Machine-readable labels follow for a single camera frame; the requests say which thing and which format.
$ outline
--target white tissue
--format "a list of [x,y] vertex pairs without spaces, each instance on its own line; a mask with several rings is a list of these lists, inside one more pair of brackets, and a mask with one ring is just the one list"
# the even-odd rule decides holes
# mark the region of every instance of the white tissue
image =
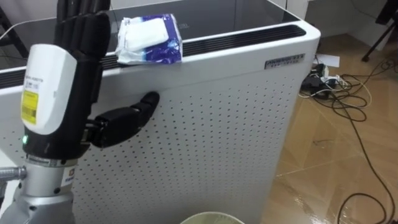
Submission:
[[125,38],[126,48],[133,52],[161,44],[169,39],[169,35],[162,19],[152,19],[127,26]]

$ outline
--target silver metal base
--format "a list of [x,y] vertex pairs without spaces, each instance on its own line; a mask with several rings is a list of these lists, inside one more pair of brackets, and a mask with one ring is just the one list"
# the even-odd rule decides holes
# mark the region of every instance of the silver metal base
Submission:
[[75,224],[73,194],[30,197],[17,189],[14,202],[0,219],[0,224]]
[[23,167],[26,178],[19,183],[0,224],[75,224],[72,181],[65,184],[64,174],[76,164],[77,160],[61,163],[28,156]]

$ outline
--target robotic arm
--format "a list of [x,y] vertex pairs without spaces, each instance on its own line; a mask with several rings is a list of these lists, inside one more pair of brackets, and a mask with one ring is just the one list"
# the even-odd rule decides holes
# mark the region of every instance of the robotic arm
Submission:
[[0,170],[0,198],[6,181],[21,180],[0,224],[74,224],[78,159],[90,144],[109,147],[131,138],[156,109],[159,94],[151,92],[135,105],[88,119],[110,39],[109,6],[110,0],[59,0],[54,44],[32,46],[21,102],[27,156],[24,167]]

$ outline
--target white perforated panel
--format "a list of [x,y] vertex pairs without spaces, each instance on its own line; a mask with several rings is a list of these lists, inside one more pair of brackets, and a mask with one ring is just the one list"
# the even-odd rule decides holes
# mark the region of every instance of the white perforated panel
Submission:
[[[77,223],[180,223],[204,211],[259,223],[299,83],[261,71],[161,91],[137,136],[80,159]],[[102,102],[94,114],[141,96]],[[2,146],[21,161],[22,123],[2,124],[12,127],[0,129]]]

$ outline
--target tangled wires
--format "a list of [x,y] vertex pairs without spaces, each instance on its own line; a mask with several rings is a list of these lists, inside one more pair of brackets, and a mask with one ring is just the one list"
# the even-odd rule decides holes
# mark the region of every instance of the tangled wires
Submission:
[[[374,167],[369,159],[369,156],[365,150],[361,136],[359,135],[359,132],[354,124],[355,121],[356,122],[366,121],[366,119],[367,119],[366,113],[362,109],[368,107],[372,103],[372,95],[365,84],[367,84],[367,82],[370,80],[371,77],[380,75],[388,70],[394,70],[395,73],[398,74],[398,59],[387,58],[387,59],[383,60],[373,69],[373,71],[369,75],[343,74],[342,76],[338,77],[338,79],[337,79],[337,83],[336,83],[336,85],[338,86],[337,89],[332,88],[329,85],[329,83],[324,83],[328,87],[328,89],[320,90],[311,95],[304,96],[304,98],[312,97],[320,105],[325,106],[327,108],[331,108],[337,115],[342,116],[350,121],[350,123],[355,131],[355,135],[358,138],[361,149],[364,153],[366,162],[369,165],[369,168],[371,169],[372,173],[375,175],[376,179],[381,183],[383,188],[386,190],[386,192],[391,200],[391,203],[392,203],[392,212],[391,212],[391,215],[389,216],[389,218],[387,219],[386,208],[377,198],[373,197],[372,195],[369,195],[366,193],[361,193],[361,192],[351,194],[343,201],[343,203],[338,211],[337,224],[340,224],[340,222],[341,222],[340,219],[341,219],[343,210],[344,210],[347,202],[351,198],[357,197],[357,196],[370,198],[371,200],[375,201],[381,207],[381,209],[383,211],[383,219],[381,221],[377,222],[376,224],[382,224],[382,223],[390,224],[390,223],[394,222],[393,219],[394,219],[395,210],[396,210],[394,198],[393,198],[390,190],[388,189],[387,185],[382,181],[382,179],[380,178],[380,176],[374,169]],[[366,78],[366,79],[365,79],[365,81],[361,82],[359,80],[360,78]],[[359,93],[359,91],[361,91],[362,89],[365,89],[368,92],[369,101],[367,101],[365,98],[357,95]],[[325,98],[324,95],[319,97],[319,94],[322,94],[324,92],[328,92],[327,97]],[[351,99],[355,98],[355,99],[359,100],[360,104],[353,105],[353,104],[347,103],[345,100],[350,99],[350,98]],[[361,119],[352,118],[349,113],[350,110],[359,111],[363,117]]]
[[[329,91],[332,94],[328,95],[327,98],[322,95],[321,92],[308,95],[304,98],[312,97],[318,104],[331,108],[337,115],[342,116],[346,119],[350,119],[356,122],[363,122],[367,120],[366,113],[363,111],[363,108],[367,108],[372,103],[372,95],[371,92],[366,87],[367,82],[371,77],[375,77],[377,75],[381,75],[388,70],[393,70],[398,74],[398,59],[396,58],[387,58],[381,61],[369,75],[350,75],[343,74],[340,76],[340,79],[337,81],[336,85],[337,89],[329,88],[329,90],[322,90],[322,92]],[[363,98],[362,96],[358,96],[359,91],[365,89],[369,96],[368,99]],[[347,100],[355,99],[359,103],[357,105],[347,103]],[[345,113],[345,110],[350,112],[351,110],[355,110],[362,114],[360,118],[352,118]]]

